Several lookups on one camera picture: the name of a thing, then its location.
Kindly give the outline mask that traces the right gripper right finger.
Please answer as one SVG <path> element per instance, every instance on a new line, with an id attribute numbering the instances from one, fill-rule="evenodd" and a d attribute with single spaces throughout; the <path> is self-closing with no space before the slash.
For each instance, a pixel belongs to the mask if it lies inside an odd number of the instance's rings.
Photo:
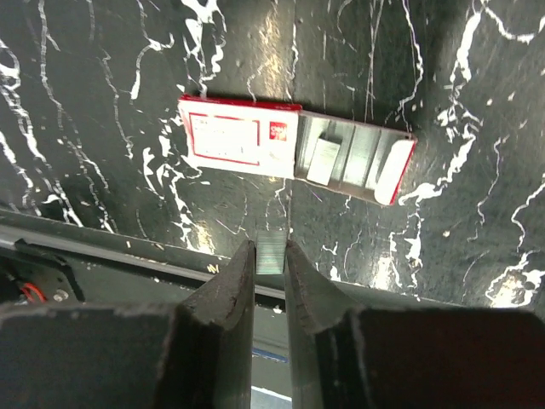
<path id="1" fill-rule="evenodd" d="M 378 308 L 285 250 L 296 408 L 541 408 L 544 324 L 520 309 Z"/>

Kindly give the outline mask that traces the silver staple strip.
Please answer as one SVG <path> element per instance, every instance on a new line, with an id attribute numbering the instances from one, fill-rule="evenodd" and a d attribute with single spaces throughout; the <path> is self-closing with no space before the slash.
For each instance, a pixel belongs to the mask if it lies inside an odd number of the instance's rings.
<path id="1" fill-rule="evenodd" d="M 256 241 L 256 273 L 280 275 L 284 272 L 285 231 L 260 231 Z"/>

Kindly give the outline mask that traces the red white staple box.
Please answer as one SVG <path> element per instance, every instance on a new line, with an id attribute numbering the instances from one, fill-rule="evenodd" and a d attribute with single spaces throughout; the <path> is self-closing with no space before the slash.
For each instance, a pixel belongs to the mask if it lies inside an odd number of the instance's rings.
<path id="1" fill-rule="evenodd" d="M 299 180 L 382 206 L 394 203 L 416 147 L 409 132 L 297 104 L 183 95 L 178 107 L 197 166 Z M 341 145 L 327 186 L 307 180 L 318 138 Z"/>

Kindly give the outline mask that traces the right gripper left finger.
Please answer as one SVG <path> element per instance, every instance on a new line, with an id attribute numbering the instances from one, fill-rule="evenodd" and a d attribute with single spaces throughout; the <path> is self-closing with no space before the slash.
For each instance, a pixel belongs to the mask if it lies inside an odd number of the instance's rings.
<path id="1" fill-rule="evenodd" d="M 3 304 L 2 407 L 248 407 L 255 253 L 179 303 Z"/>

